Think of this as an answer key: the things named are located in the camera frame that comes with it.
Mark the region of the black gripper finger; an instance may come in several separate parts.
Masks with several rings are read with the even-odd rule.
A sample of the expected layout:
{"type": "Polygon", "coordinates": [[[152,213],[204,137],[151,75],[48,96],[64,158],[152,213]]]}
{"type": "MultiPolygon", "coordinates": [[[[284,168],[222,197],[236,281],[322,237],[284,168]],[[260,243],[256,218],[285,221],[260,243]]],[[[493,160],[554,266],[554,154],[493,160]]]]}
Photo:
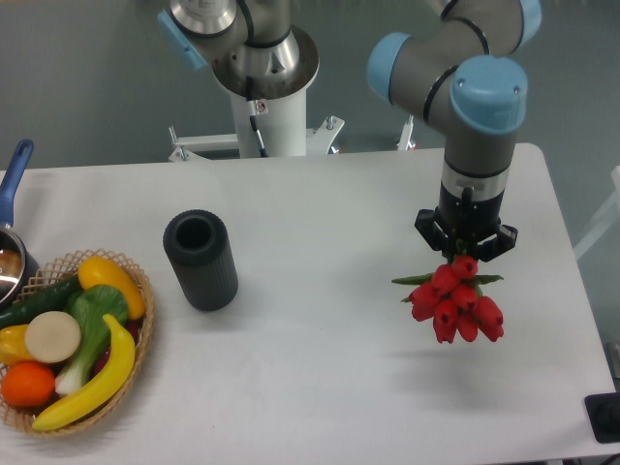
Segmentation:
{"type": "Polygon", "coordinates": [[[499,224],[493,234],[476,245],[474,258],[488,263],[509,252],[516,245],[518,229],[499,224]]]}
{"type": "Polygon", "coordinates": [[[456,229],[444,220],[437,208],[421,209],[415,220],[415,228],[433,251],[456,253],[456,229]]]}

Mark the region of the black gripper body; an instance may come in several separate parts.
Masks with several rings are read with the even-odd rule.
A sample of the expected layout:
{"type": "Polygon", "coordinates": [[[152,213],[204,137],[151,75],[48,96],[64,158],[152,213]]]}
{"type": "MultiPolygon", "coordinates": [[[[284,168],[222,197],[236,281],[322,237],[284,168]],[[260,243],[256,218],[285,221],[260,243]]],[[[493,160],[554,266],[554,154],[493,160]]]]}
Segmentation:
{"type": "Polygon", "coordinates": [[[487,177],[473,176],[443,163],[440,198],[435,211],[436,237],[442,246],[468,246],[486,242],[502,244],[508,230],[499,213],[508,181],[508,170],[487,177]]]}

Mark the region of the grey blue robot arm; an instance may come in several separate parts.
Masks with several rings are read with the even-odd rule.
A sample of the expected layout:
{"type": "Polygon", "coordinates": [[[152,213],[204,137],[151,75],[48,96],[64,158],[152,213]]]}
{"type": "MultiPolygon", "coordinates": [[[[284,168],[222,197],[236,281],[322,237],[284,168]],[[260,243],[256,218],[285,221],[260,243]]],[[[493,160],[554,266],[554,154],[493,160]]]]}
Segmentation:
{"type": "MultiPolygon", "coordinates": [[[[513,248],[499,213],[521,126],[528,80],[511,54],[538,31],[537,1],[438,1],[427,40],[383,37],[366,68],[369,87],[446,140],[438,205],[415,226],[447,258],[489,262],[513,248]]],[[[229,93],[245,158],[309,151],[306,90],[319,70],[313,40],[287,1],[169,1],[158,16],[193,68],[209,66],[229,93]]]]}

